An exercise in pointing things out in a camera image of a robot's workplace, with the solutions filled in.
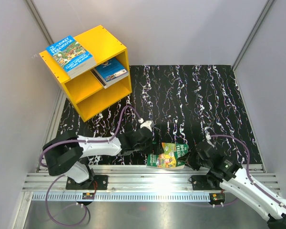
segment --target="blue book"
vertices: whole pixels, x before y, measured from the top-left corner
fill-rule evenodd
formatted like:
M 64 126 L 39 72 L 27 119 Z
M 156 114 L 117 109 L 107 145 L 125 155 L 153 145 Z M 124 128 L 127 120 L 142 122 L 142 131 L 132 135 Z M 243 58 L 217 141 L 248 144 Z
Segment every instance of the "blue book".
M 115 57 L 96 66 L 91 71 L 104 88 L 113 85 L 129 75 L 128 71 Z
M 93 55 L 72 36 L 50 45 L 47 51 L 71 79 L 96 65 Z

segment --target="26-storey treehouse book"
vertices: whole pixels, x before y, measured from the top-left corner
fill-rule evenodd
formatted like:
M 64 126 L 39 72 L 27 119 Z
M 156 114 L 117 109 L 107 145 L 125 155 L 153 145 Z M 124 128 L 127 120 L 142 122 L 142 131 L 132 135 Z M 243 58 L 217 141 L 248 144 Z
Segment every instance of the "26-storey treehouse book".
M 46 50 L 71 79 L 96 65 L 93 55 L 72 36 L 50 45 Z

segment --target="green book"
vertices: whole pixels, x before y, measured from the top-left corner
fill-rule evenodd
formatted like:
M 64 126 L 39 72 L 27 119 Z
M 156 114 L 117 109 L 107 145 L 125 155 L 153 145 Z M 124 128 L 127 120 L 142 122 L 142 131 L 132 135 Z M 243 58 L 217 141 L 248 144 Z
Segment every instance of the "green book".
M 186 144 L 162 143 L 164 153 L 160 155 L 150 154 L 147 158 L 148 167 L 181 169 L 184 168 L 184 162 L 178 161 L 178 158 L 188 153 L 189 147 Z

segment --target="shelf top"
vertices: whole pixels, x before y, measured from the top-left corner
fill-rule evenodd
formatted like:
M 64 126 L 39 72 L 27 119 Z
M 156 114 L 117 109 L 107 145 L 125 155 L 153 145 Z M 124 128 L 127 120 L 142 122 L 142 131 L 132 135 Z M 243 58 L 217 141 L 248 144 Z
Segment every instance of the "shelf top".
M 101 25 L 75 36 L 74 39 L 93 55 L 97 65 L 126 50 L 126 47 Z M 70 80 L 47 51 L 41 52 L 40 56 L 60 83 Z

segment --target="gray floor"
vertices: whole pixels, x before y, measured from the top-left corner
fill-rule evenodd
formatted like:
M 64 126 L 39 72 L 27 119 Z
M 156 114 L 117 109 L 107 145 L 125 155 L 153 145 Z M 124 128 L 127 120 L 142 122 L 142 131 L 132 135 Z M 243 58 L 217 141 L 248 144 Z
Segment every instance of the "gray floor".
M 70 202 L 50 202 L 50 211 L 54 215 Z M 206 203 L 152 203 L 152 202 L 94 202 L 88 207 L 88 217 L 83 229 L 266 229 L 267 223 L 242 201 L 224 208 L 212 208 Z M 84 210 L 71 207 L 55 217 L 66 224 L 78 222 Z M 45 203 L 31 203 L 25 229 L 59 229 L 49 219 Z

